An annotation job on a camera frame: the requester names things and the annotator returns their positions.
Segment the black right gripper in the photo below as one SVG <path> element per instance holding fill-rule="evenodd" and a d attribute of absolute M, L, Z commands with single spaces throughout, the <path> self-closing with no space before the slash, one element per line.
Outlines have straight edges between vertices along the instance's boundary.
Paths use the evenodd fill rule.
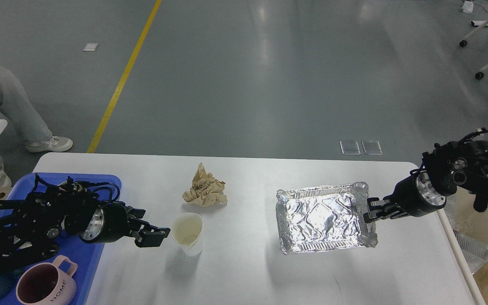
<path fill-rule="evenodd" d="M 428 174 L 411 175 L 395 185 L 391 200 L 370 197 L 367 199 L 370 211 L 363 214 L 365 223 L 385 219 L 421 217 L 441 210 L 446 206 L 447 197 L 437 192 Z"/>

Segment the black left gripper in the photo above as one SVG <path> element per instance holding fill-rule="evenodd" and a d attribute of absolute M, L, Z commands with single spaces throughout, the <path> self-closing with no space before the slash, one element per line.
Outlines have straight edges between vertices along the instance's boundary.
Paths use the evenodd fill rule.
<path fill-rule="evenodd" d="M 110 243 L 132 235 L 137 247 L 160 247 L 171 229 L 153 226 L 144 220 L 134 220 L 142 219 L 145 213 L 145 210 L 125 206 L 123 203 L 111 203 L 94 212 L 87 227 L 79 233 L 79 238 L 85 243 L 93 244 Z"/>

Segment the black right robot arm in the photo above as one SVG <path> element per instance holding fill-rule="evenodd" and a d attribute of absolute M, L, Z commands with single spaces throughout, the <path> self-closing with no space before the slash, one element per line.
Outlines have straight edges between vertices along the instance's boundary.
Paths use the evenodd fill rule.
<path fill-rule="evenodd" d="M 434 150 L 422 154 L 421 166 L 398 182 L 393 193 L 383 199 L 367 200 L 366 223 L 407 216 L 421 217 L 445 208 L 449 196 L 458 189 L 475 195 L 473 208 L 488 208 L 488 141 L 477 137 L 487 134 L 478 129 L 459 141 L 435 144 Z"/>

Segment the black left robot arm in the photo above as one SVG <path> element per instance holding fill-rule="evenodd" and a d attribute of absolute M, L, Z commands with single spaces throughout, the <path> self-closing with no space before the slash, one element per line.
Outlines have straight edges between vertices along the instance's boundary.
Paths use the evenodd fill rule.
<path fill-rule="evenodd" d="M 87 244 L 134 238 L 137 247 L 160 247 L 170 228 L 151 225 L 145 210 L 120 201 L 113 182 L 68 176 L 53 185 L 35 174 L 21 200 L 0 199 L 0 275 L 54 257 L 62 232 Z"/>

